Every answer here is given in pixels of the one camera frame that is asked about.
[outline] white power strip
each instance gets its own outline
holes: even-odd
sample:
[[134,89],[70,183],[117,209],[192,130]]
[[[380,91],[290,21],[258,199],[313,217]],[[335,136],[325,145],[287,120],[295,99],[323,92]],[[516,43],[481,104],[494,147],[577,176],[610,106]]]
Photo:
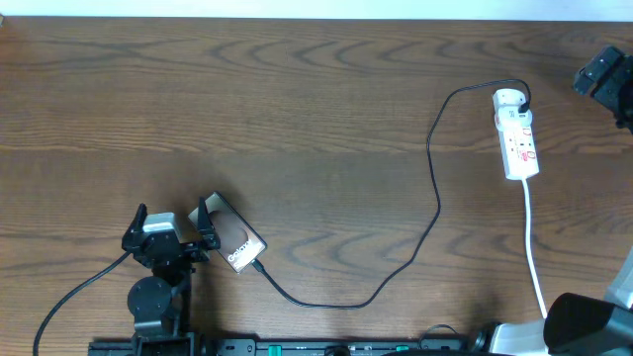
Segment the white power strip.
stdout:
[[493,95],[495,125],[501,143],[505,178],[521,180],[539,172],[532,135],[532,112],[519,113],[525,95],[514,89],[499,89]]

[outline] wood grain surface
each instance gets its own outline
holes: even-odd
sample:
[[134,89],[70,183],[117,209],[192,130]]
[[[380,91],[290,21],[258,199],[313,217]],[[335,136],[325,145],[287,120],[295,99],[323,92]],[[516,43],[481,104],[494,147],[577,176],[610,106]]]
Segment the wood grain surface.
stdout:
[[[533,92],[533,240],[546,302],[601,297],[633,243],[633,137],[571,85],[607,44],[633,52],[633,25],[6,19],[0,353],[29,354],[50,308],[120,256],[139,203],[184,218],[215,190],[266,239],[261,260],[293,295],[364,301],[434,214],[424,140],[445,97],[506,77]],[[537,318],[494,90],[449,105],[432,147],[442,216],[370,307],[300,309],[214,255],[195,275],[194,325],[393,338],[440,322],[468,332]],[[41,354],[130,337],[127,293],[147,275],[130,259],[82,291],[48,326]]]

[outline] black cable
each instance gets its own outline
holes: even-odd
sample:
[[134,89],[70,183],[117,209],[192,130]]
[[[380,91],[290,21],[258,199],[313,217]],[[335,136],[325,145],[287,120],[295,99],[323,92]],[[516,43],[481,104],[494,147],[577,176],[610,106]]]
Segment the black cable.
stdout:
[[374,299],[376,299],[378,294],[383,290],[383,288],[387,285],[387,283],[389,283],[389,281],[392,280],[392,278],[396,277],[397,274],[402,272],[406,267],[408,267],[411,263],[413,263],[413,261],[415,260],[415,257],[417,256],[417,253],[419,252],[419,248],[422,246],[422,243],[428,236],[428,233],[431,231],[431,229],[437,222],[437,219],[439,218],[439,214],[442,210],[442,204],[439,198],[439,191],[437,190],[437,183],[435,182],[435,172],[433,171],[433,162],[431,160],[431,138],[433,137],[433,132],[435,131],[435,127],[437,127],[437,123],[439,123],[439,119],[442,117],[442,113],[444,112],[444,109],[446,109],[446,105],[451,100],[453,95],[459,92],[480,89],[480,88],[485,88],[492,85],[499,85],[499,84],[505,84],[505,83],[521,83],[525,86],[525,89],[527,91],[527,101],[523,105],[521,105],[519,108],[520,113],[525,113],[529,109],[530,102],[532,101],[532,92],[530,91],[530,87],[527,85],[527,83],[521,79],[495,80],[488,83],[482,83],[482,84],[476,84],[476,85],[463,87],[452,92],[444,101],[444,105],[442,105],[442,108],[439,110],[439,113],[437,114],[437,118],[435,119],[435,122],[433,123],[433,126],[431,127],[431,130],[429,131],[428,136],[426,137],[426,156],[428,157],[428,169],[431,175],[431,182],[433,183],[433,190],[435,191],[435,198],[437,199],[437,211],[435,212],[435,216],[429,223],[426,230],[422,233],[422,236],[420,237],[419,242],[417,243],[417,246],[415,247],[415,250],[413,251],[413,255],[411,256],[411,259],[407,261],[405,264],[403,264],[402,266],[400,266],[400,268],[398,268],[396,271],[392,272],[392,274],[387,276],[387,278],[385,278],[383,283],[381,283],[380,286],[378,286],[378,288],[376,289],[376,292],[374,292],[374,294],[367,301],[361,304],[349,305],[349,306],[320,305],[320,304],[301,302],[298,299],[294,298],[293,296],[289,295],[286,291],[284,291],[284,289],[281,288],[281,286],[279,286],[277,282],[275,282],[275,280],[268,274],[268,272],[266,272],[264,265],[261,262],[259,262],[259,260],[255,260],[253,262],[253,267],[255,267],[255,269],[259,271],[261,274],[263,274],[264,277],[266,277],[266,279],[268,280],[268,282],[270,282],[270,284],[277,290],[277,292],[279,292],[285,299],[287,299],[288,302],[294,305],[297,305],[299,307],[336,309],[336,310],[357,310],[357,309],[361,309],[361,308],[365,308],[369,306],[369,304],[372,303]]
[[422,335],[419,337],[419,339],[417,340],[417,347],[419,347],[419,349],[422,349],[422,341],[424,341],[424,339],[426,338],[426,335],[428,335],[430,332],[437,330],[437,329],[441,329],[441,328],[447,328],[451,331],[453,331],[453,333],[455,333],[456,335],[459,335],[459,332],[455,331],[455,329],[451,326],[451,325],[447,325],[447,324],[437,324],[437,325],[433,325],[431,327],[429,327],[425,332],[422,333]]
[[79,286],[75,287],[75,289],[73,289],[72,291],[68,292],[68,294],[64,298],[62,298],[61,301],[59,301],[59,303],[57,303],[50,310],[50,312],[48,313],[48,315],[46,316],[44,321],[42,321],[42,324],[40,325],[40,328],[38,329],[38,333],[36,334],[36,338],[33,341],[33,356],[38,356],[39,355],[39,352],[40,352],[40,340],[42,339],[42,334],[44,334],[44,329],[48,325],[48,322],[50,321],[52,316],[55,315],[55,313],[59,310],[59,308],[61,308],[61,306],[63,306],[64,303],[68,302],[68,300],[71,299],[74,295],[76,295],[79,291],[81,291],[82,289],[86,288],[87,286],[92,284],[92,282],[98,280],[99,278],[101,278],[101,277],[105,276],[106,274],[108,274],[108,272],[110,272],[113,269],[115,269],[115,267],[120,265],[121,262],[123,262],[126,258],[128,258],[128,256],[130,256],[129,252],[124,253],[123,256],[119,257],[118,260],[116,260],[110,266],[106,267],[106,269],[104,269],[103,271],[97,273],[96,275],[91,277],[89,280],[85,281],[84,283],[82,283]]

